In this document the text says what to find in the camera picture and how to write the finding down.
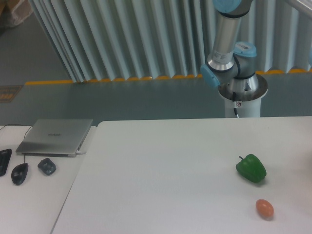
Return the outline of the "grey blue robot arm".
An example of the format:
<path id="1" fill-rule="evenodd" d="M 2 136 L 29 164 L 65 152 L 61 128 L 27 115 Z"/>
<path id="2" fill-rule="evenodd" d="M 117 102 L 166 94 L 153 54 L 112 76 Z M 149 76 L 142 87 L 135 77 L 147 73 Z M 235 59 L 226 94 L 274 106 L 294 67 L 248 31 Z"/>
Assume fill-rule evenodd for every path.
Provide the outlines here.
<path id="1" fill-rule="evenodd" d="M 309 70 L 312 3 L 309 0 L 215 0 L 213 48 L 201 66 L 204 79 L 232 101 L 263 96 L 256 72 Z"/>

